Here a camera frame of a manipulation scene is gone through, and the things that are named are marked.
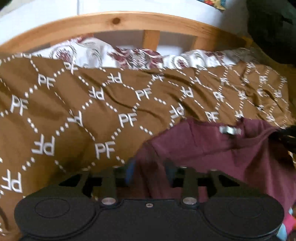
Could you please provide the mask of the maroon long-sleeve shirt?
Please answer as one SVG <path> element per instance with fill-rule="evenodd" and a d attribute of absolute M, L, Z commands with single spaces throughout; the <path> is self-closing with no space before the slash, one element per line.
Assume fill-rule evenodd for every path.
<path fill-rule="evenodd" d="M 130 185 L 133 198 L 179 198 L 181 191 L 171 188 L 164 161 L 206 173 L 220 170 L 266 193 L 288 211 L 295 203 L 295 167 L 287 149 L 273 140 L 280 130 L 262 120 L 243 118 L 239 133 L 220 132 L 220 123 L 194 119 L 146 141 L 135 156 L 135 173 Z"/>

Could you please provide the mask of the wooden bed frame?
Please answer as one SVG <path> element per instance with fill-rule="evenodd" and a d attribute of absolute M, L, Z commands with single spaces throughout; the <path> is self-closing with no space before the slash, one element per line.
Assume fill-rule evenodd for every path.
<path fill-rule="evenodd" d="M 248 48 L 253 40 L 217 27 L 179 16 L 116 11 L 74 16 L 57 20 L 22 33 L 1 45 L 1 52 L 26 52 L 37 47 L 55 45 L 72 37 L 110 31 L 143 31 L 142 47 L 155 51 L 162 32 L 194 37 L 191 49 L 222 51 Z"/>

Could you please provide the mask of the landscape drawing poster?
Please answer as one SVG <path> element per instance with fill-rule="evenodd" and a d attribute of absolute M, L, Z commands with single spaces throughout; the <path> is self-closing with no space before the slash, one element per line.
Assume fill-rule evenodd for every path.
<path fill-rule="evenodd" d="M 210 5 L 216 9 L 224 11 L 226 8 L 226 0 L 198 0 L 202 3 Z"/>

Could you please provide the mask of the black puffer jacket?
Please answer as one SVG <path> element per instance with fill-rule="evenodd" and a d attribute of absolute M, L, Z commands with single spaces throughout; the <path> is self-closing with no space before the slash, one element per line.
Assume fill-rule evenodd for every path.
<path fill-rule="evenodd" d="M 271 59 L 295 66 L 295 1 L 247 1 L 248 33 Z"/>

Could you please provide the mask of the brown PF patterned blanket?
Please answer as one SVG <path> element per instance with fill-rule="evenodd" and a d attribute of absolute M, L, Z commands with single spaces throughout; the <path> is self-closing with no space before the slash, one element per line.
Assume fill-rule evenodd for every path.
<path fill-rule="evenodd" d="M 288 101 L 287 78 L 260 64 L 123 70 L 1 58 L 1 240 L 20 237 L 20 200 L 72 171 L 125 164 L 164 131 L 158 153 L 182 164 L 221 145 L 220 124 L 242 125 L 244 146 L 295 123 Z"/>

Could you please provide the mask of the floral white bed sheet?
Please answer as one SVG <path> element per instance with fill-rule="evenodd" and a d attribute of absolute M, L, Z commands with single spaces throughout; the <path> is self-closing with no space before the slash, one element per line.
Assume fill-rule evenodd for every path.
<path fill-rule="evenodd" d="M 236 65 L 239 61 L 257 63 L 249 49 L 209 52 L 191 50 L 180 55 L 161 55 L 150 49 L 112 46 L 92 35 L 84 35 L 32 53 L 37 57 L 59 59 L 82 68 L 183 69 Z"/>

